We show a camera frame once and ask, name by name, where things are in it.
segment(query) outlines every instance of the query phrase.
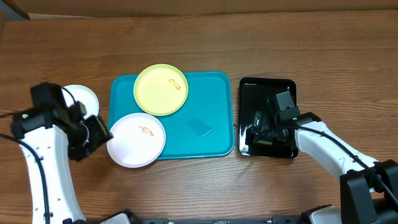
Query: wooden table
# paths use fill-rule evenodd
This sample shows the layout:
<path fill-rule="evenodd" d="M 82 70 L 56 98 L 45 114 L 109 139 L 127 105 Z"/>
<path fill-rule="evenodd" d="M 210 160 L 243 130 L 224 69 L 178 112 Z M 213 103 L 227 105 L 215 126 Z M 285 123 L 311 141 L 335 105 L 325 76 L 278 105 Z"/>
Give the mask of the wooden table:
<path fill-rule="evenodd" d="M 219 70 L 231 80 L 234 122 L 243 77 L 289 78 L 303 112 L 319 115 L 363 153 L 398 161 L 398 11 L 236 14 L 7 22 L 0 42 L 0 112 L 31 106 L 29 87 L 82 84 L 108 120 L 112 81 L 155 63 Z M 9 133 L 10 119 L 0 122 Z M 239 218 L 299 214 L 340 204 L 340 188 L 303 153 L 294 160 L 240 156 L 117 166 L 99 148 L 70 162 L 87 218 L 130 208 L 139 217 Z M 27 168 L 0 144 L 1 223 L 29 223 Z"/>

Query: wood grain surface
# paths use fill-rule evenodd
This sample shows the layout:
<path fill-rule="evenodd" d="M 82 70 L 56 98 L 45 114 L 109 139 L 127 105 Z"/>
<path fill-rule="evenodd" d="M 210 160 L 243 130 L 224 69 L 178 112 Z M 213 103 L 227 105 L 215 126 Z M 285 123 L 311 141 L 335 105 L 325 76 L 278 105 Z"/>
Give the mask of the wood grain surface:
<path fill-rule="evenodd" d="M 2 12 L 0 12 L 0 40 L 2 37 L 2 33 L 4 32 L 4 27 L 6 26 L 6 20 L 6 16 Z"/>
<path fill-rule="evenodd" d="M 254 12 L 392 10 L 398 0 L 3 0 L 28 14 L 63 16 L 187 16 Z"/>
<path fill-rule="evenodd" d="M 155 63 L 219 70 L 231 80 L 238 125 L 243 77 L 289 78 L 302 112 L 319 115 L 354 148 L 398 161 L 398 11 L 302 12 L 7 22 L 0 42 L 0 112 L 32 106 L 29 87 L 81 84 L 108 120 L 112 81 Z M 9 133 L 10 119 L 0 132 Z M 30 223 L 21 150 L 0 140 L 0 222 Z M 139 217 L 248 218 L 340 204 L 340 188 L 303 153 L 294 160 L 243 157 L 117 166 L 100 147 L 70 162 L 87 218 L 130 208 Z"/>

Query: orange logo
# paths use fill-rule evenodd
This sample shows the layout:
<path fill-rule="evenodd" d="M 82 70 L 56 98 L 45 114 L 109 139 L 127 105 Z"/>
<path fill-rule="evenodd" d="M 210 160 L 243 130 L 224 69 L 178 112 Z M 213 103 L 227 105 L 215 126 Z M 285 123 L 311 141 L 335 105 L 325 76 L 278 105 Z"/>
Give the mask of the orange logo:
<path fill-rule="evenodd" d="M 145 133 L 145 134 L 147 134 L 149 136 L 154 136 L 154 133 L 151 130 L 149 130 L 147 127 L 139 126 L 138 128 L 141 128 L 143 133 Z"/>
<path fill-rule="evenodd" d="M 170 82 L 171 84 L 173 84 L 174 87 L 175 87 L 177 90 L 180 90 L 180 89 L 181 89 L 181 87 L 180 87 L 173 79 L 169 79 L 169 82 Z"/>

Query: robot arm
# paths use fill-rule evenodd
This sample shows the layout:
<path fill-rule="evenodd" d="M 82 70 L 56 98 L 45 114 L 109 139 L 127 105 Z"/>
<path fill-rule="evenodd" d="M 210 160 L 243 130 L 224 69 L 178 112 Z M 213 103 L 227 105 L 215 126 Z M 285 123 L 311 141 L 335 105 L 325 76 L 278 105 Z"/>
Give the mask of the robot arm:
<path fill-rule="evenodd" d="M 73 222 L 86 220 L 79 208 L 70 176 L 68 163 L 68 136 L 58 126 L 37 128 L 25 134 L 22 140 L 30 145 L 41 158 L 47 179 L 47 191 L 52 223 L 62 223 L 66 219 Z M 43 185 L 39 181 L 39 168 L 33 155 L 21 146 L 29 173 L 32 192 L 33 221 L 44 223 Z"/>
<path fill-rule="evenodd" d="M 377 162 L 376 159 L 360 153 L 345 143 L 333 134 L 322 121 L 312 121 L 302 126 L 325 132 L 329 136 L 337 139 L 369 167 L 373 167 L 374 163 Z M 339 180 L 340 176 L 346 174 L 349 170 L 359 171 L 364 169 L 363 166 L 355 162 L 353 158 L 331 140 L 313 132 L 303 129 L 295 130 L 295 143 L 298 149 L 318 161 L 336 180 Z"/>

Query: cable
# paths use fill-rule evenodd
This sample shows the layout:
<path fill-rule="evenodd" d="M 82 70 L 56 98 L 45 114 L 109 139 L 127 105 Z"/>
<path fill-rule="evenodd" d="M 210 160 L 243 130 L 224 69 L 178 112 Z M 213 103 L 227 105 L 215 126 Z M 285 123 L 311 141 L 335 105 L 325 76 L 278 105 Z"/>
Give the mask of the cable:
<path fill-rule="evenodd" d="M 10 113 L 0 114 L 0 118 L 5 118 L 5 117 L 7 117 L 7 116 L 12 116 L 12 115 L 14 115 L 14 114 L 16 114 L 16 113 L 18 113 L 18 112 L 10 112 Z"/>
<path fill-rule="evenodd" d="M 315 129 L 312 129 L 312 128 L 303 127 L 303 126 L 286 126 L 286 127 L 283 127 L 283 128 L 302 129 L 302 130 L 306 130 L 306 131 L 311 131 L 313 133 L 316 133 L 316 134 L 319 134 L 321 136 L 324 136 L 324 137 L 328 138 L 329 140 L 331 140 L 332 142 L 334 142 L 343 151 L 345 151 L 345 153 L 347 153 L 350 157 L 352 157 L 354 159 L 354 161 L 356 161 L 358 164 L 363 166 L 366 169 L 366 171 L 368 171 L 372 175 L 372 177 L 383 187 L 384 192 L 390 197 L 390 199 L 392 200 L 392 203 L 394 203 L 396 208 L 398 208 L 398 199 L 391 192 L 390 188 L 387 187 L 387 185 L 380 179 L 380 177 L 370 167 L 368 167 L 368 165 L 366 165 L 364 162 L 362 162 L 362 160 L 359 159 L 358 156 L 355 156 L 349 149 L 347 149 L 347 147 L 345 147 L 337 139 L 331 137 L 330 135 L 326 134 L 323 131 L 318 131 L 318 130 L 315 130 Z"/>
<path fill-rule="evenodd" d="M 37 153 L 30 147 L 28 144 L 24 143 L 23 141 L 16 139 L 14 137 L 8 136 L 6 134 L 0 134 L 0 138 L 5 138 L 10 141 L 16 142 L 20 145 L 23 145 L 32 155 L 35 157 L 37 166 L 39 167 L 40 176 L 42 179 L 42 186 L 43 186 L 43 198 L 44 198 L 44 217 L 45 217 L 45 224 L 50 224 L 50 206 L 49 206 L 49 193 L 47 191 L 47 182 L 45 180 L 44 169 L 42 165 L 42 161 L 40 160 Z"/>
<path fill-rule="evenodd" d="M 73 95 L 70 93 L 70 91 L 69 91 L 67 88 L 61 87 L 61 89 L 65 90 L 65 91 L 70 95 L 70 97 L 72 97 L 73 105 L 76 107 L 76 100 L 75 100 L 75 97 L 73 97 Z"/>

